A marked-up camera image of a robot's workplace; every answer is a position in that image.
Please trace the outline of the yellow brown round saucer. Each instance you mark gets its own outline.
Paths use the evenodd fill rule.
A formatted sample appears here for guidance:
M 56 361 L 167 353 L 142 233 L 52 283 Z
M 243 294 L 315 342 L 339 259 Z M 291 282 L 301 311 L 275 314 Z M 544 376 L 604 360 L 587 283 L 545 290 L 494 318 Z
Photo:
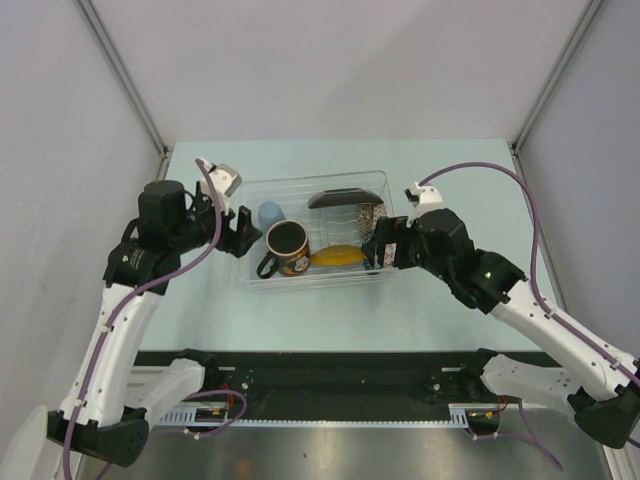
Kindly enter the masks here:
M 333 245 L 311 255 L 311 263 L 317 266 L 337 267 L 361 263 L 365 255 L 355 245 Z

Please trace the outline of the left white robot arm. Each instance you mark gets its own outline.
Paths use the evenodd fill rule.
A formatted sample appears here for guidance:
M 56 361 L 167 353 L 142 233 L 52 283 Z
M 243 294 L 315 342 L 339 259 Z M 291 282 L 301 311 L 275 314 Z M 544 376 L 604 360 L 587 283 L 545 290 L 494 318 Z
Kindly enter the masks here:
M 240 258 L 260 238 L 250 210 L 229 206 L 240 183 L 235 174 L 214 171 L 195 193 L 174 180 L 144 187 L 137 217 L 108 256 L 99 317 L 78 376 L 61 406 L 48 414 L 47 437 L 62 446 L 65 459 L 78 452 L 128 467 L 176 404 L 193 396 L 231 397 L 215 355 L 193 349 L 179 352 L 140 389 L 129 392 L 127 382 L 170 280 L 188 270 L 182 255 L 203 247 Z

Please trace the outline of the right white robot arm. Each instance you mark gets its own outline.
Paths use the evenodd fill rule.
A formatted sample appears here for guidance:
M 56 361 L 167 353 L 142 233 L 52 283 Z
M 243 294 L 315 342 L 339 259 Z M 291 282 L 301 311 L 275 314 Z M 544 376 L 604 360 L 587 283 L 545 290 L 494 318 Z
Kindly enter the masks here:
M 506 257 L 474 246 L 449 209 L 409 221 L 382 217 L 362 251 L 371 262 L 395 249 L 393 267 L 419 267 L 443 281 L 463 305 L 526 336 L 556 362 L 539 367 L 480 348 L 464 363 L 463 393 L 473 401 L 491 394 L 518 397 L 556 410 L 591 439 L 623 448 L 639 422 L 639 361 L 607 345 L 572 318 L 544 307 L 533 282 Z

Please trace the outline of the black floral square plate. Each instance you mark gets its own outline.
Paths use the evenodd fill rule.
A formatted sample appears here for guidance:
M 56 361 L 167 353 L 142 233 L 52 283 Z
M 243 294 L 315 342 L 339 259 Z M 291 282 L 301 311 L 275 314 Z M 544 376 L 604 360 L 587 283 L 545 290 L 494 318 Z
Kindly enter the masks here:
M 381 205 L 383 199 L 370 190 L 362 188 L 343 188 L 325 190 L 314 194 L 307 202 L 310 210 L 346 205 Z

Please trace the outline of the red interior dark mug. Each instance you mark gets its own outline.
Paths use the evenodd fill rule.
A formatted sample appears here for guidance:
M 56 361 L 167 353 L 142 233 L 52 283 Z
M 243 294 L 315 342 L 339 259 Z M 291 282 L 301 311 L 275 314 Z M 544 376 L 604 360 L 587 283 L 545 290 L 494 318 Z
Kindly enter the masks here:
M 283 220 L 270 227 L 266 234 L 267 252 L 256 268 L 260 279 L 276 273 L 294 277 L 304 274 L 311 264 L 309 237 L 299 222 Z

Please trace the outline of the clear plastic dish rack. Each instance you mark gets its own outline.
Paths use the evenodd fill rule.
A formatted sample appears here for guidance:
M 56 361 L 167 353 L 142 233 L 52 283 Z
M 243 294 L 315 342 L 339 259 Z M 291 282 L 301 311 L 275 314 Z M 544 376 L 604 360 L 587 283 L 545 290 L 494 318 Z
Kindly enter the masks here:
M 264 201 L 278 203 L 287 220 L 301 223 L 309 234 L 310 250 L 315 253 L 333 245 L 361 247 L 356 223 L 358 205 L 346 205 L 310 210 L 308 200 L 316 193 L 343 188 L 362 188 L 379 195 L 386 205 L 387 216 L 392 217 L 393 204 L 387 176 L 382 170 L 308 176 L 276 180 L 251 181 L 238 190 L 239 201 L 253 214 L 258 213 Z M 352 265 L 324 267 L 312 265 L 304 274 L 286 277 L 280 273 L 269 279 L 260 279 L 256 268 L 267 252 L 263 239 L 259 240 L 239 263 L 239 280 L 253 291 L 288 291 L 311 287 L 329 287 L 384 281 L 391 275 L 389 268 L 377 275 L 367 275 L 362 262 Z

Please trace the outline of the pink patterned bowl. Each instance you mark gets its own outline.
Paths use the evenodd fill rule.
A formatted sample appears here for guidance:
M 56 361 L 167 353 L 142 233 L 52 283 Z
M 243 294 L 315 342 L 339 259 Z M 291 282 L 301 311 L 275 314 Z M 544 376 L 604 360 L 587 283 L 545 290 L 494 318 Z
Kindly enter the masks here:
M 360 240 L 365 243 L 374 234 L 378 219 L 387 216 L 384 203 L 361 203 L 357 206 L 356 223 Z

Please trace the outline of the blue triangle patterned bowl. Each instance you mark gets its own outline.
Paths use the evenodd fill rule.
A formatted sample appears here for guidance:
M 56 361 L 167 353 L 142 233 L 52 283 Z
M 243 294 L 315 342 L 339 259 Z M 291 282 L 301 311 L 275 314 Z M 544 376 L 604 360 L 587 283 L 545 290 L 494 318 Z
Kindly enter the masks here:
M 365 256 L 362 266 L 367 275 L 377 275 L 385 268 L 385 255 L 374 251 Z

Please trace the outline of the light blue plastic cup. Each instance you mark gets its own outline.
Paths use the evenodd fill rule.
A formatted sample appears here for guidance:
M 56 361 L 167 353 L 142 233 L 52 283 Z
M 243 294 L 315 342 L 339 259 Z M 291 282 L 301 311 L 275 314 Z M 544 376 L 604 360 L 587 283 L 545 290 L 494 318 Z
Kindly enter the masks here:
M 259 229 L 266 234 L 278 222 L 284 221 L 286 216 L 281 206 L 274 201 L 264 201 L 258 209 Z

